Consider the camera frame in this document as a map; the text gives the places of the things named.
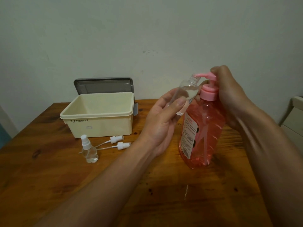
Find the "small white sticker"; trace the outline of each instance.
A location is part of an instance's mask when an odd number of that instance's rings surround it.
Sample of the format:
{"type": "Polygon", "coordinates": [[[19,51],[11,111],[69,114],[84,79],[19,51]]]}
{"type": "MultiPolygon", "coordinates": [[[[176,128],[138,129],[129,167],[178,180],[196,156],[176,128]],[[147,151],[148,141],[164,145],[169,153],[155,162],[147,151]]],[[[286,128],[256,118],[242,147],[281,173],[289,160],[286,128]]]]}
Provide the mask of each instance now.
{"type": "Polygon", "coordinates": [[[185,113],[184,126],[181,137],[181,150],[184,155],[190,159],[191,150],[194,145],[198,124],[185,113]]]}

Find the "pink pump dispenser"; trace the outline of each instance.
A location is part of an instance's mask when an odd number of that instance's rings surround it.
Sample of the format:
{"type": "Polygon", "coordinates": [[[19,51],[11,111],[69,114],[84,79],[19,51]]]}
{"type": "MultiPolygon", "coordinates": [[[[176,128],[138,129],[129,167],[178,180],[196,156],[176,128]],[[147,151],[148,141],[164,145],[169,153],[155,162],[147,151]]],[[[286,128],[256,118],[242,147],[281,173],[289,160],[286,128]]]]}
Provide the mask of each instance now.
{"type": "Polygon", "coordinates": [[[225,113],[217,100],[217,77],[209,73],[193,75],[209,79],[201,89],[199,102],[193,101],[184,116],[179,152],[192,169],[210,164],[214,149],[225,124],[225,113]]]}

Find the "person's right hand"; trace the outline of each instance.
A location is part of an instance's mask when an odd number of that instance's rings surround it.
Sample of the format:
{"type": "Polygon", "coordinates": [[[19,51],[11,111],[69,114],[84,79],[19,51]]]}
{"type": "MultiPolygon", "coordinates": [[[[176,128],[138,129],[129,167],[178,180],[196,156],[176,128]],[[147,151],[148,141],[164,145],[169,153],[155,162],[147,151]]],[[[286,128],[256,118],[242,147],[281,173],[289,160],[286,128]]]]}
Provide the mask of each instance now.
{"type": "Polygon", "coordinates": [[[226,122],[231,128],[239,130],[241,115],[247,110],[253,110],[256,106],[247,97],[240,84],[233,78],[226,65],[213,67],[210,71],[218,78],[219,99],[226,111],[226,122]]]}

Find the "gray lid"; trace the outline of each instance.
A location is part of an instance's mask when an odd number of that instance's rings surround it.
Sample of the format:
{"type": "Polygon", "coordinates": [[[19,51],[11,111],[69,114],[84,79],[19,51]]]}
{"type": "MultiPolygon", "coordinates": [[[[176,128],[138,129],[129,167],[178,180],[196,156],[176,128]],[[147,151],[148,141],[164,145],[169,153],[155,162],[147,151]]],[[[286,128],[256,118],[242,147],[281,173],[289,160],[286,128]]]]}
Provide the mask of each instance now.
{"type": "Polygon", "coordinates": [[[130,77],[76,79],[74,85],[79,95],[90,93],[133,92],[130,77]]]}

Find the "white spray nozzle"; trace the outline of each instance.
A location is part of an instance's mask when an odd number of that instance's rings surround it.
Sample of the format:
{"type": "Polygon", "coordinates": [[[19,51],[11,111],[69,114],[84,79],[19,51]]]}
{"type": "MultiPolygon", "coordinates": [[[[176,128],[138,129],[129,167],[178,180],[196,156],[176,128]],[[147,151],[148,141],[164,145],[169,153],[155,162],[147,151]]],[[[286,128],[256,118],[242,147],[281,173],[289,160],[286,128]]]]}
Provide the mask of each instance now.
{"type": "Polygon", "coordinates": [[[131,145],[131,143],[117,143],[118,150],[123,150],[128,148],[131,145]]]}
{"type": "Polygon", "coordinates": [[[89,150],[92,147],[91,141],[87,138],[87,135],[81,135],[82,147],[85,150],[89,150]]]}
{"type": "Polygon", "coordinates": [[[112,142],[112,144],[113,144],[113,143],[116,143],[116,142],[118,142],[118,141],[122,141],[122,140],[124,140],[124,136],[123,136],[123,135],[112,136],[112,137],[111,137],[111,142],[112,142]]]}

